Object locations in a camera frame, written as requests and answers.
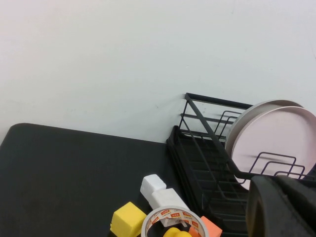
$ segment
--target orange foam cube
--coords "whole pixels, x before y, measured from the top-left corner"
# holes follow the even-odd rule
[[[205,216],[201,217],[201,220],[203,221],[203,223],[205,224],[207,231],[208,231],[208,237],[220,237],[222,234],[222,229],[219,228],[218,226],[216,226],[213,222],[211,222],[210,220],[208,220]],[[189,230],[190,235],[192,235],[192,237],[199,237],[198,232],[191,227]]]

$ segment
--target packing tape roll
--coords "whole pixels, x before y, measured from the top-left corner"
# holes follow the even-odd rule
[[[191,225],[201,237],[209,237],[203,221],[192,211],[179,206],[163,206],[149,213],[142,225],[141,237],[148,237],[147,232],[157,221],[165,218],[183,220]]]

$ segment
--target rack wire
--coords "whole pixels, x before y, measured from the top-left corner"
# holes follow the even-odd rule
[[[296,164],[296,157],[290,155],[262,151],[248,172],[240,171],[230,159],[224,148],[225,129],[251,105],[190,93],[185,95],[185,99],[180,124],[173,128],[167,145],[181,177],[190,208],[221,227],[225,232],[223,236],[247,236],[245,214],[248,191],[241,184],[254,175],[265,175],[270,165],[282,164],[288,167],[288,171],[277,171],[274,176],[296,176],[306,186],[316,187],[315,167],[308,175],[304,175],[305,167]],[[196,103],[219,106],[221,114],[204,117]],[[199,121],[203,131],[191,129],[188,119]],[[258,160],[265,155],[283,157],[289,161],[270,160],[260,174],[252,173]],[[293,172],[294,167],[299,168],[301,172]]]

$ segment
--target white foam block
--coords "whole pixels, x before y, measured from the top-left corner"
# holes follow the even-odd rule
[[[155,191],[152,193],[151,198],[148,202],[153,210],[163,206],[179,206],[185,209],[189,209],[174,189]],[[179,220],[163,219],[161,220],[161,223],[163,224],[163,226],[168,227],[179,223]]]
[[[143,178],[140,192],[146,198],[146,200],[149,201],[153,192],[164,190],[166,188],[167,185],[159,178],[158,175],[151,174]]]

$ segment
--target metal wire rack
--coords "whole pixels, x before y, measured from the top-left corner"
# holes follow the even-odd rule
[[[254,175],[264,175],[269,165],[277,163],[288,167],[288,171],[280,170],[275,176],[296,175],[304,178],[300,182],[306,186],[316,187],[315,167],[308,175],[304,175],[305,167],[296,164],[296,157],[293,156],[262,151],[248,172],[240,171],[230,159],[224,148],[225,130],[251,105],[189,93],[185,95],[185,99],[180,124],[173,128],[167,145],[181,177],[190,208],[221,227],[225,232],[223,236],[247,236],[245,213],[248,191],[241,184]],[[217,113],[220,116],[203,116],[196,103],[220,107],[221,113]],[[188,119],[199,121],[203,129],[191,129]],[[283,157],[288,162],[270,160],[260,174],[252,173],[258,160],[266,155]],[[292,172],[294,167],[300,168],[301,172]]]

